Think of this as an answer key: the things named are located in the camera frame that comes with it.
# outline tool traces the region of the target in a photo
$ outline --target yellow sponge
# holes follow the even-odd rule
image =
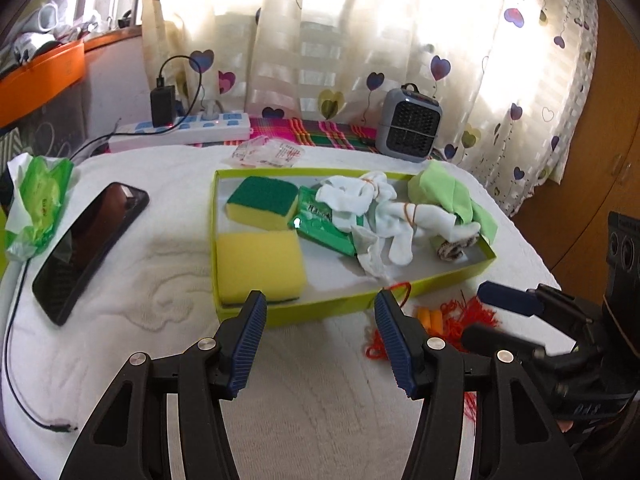
[[[267,301],[294,300],[305,288],[305,266],[295,231],[221,234],[216,255],[223,304],[244,303],[252,290],[261,290]]]
[[[226,202],[226,215],[241,224],[284,231],[296,213],[298,187],[265,176],[248,176]]]

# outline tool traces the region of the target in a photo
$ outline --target space heater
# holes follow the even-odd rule
[[[376,148],[383,155],[422,162],[433,149],[441,117],[438,102],[420,94],[416,85],[394,88],[386,95],[382,107]]]

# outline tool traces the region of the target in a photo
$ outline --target curtain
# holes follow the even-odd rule
[[[173,54],[205,108],[376,127],[414,83],[444,114],[442,158],[507,214],[560,182],[595,59],[596,0],[143,0],[149,85]],[[186,105],[196,67],[165,79]]]

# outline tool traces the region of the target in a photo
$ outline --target phone screen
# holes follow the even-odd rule
[[[148,194],[109,184],[63,235],[33,282],[49,318],[62,325],[108,251],[148,203]]]

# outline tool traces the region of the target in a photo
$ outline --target blue gripper pad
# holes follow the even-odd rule
[[[424,328],[417,319],[404,315],[388,290],[376,295],[374,312],[398,387],[407,397],[420,398],[418,390],[422,381],[417,379],[417,374],[425,368],[422,343],[427,336]]]
[[[494,282],[480,284],[478,300],[522,316],[540,316],[545,309],[535,294]]]
[[[225,385],[232,398],[246,386],[266,321],[267,300],[263,293],[253,290],[240,314],[224,320],[216,333],[215,339],[222,345],[220,369],[228,374]]]

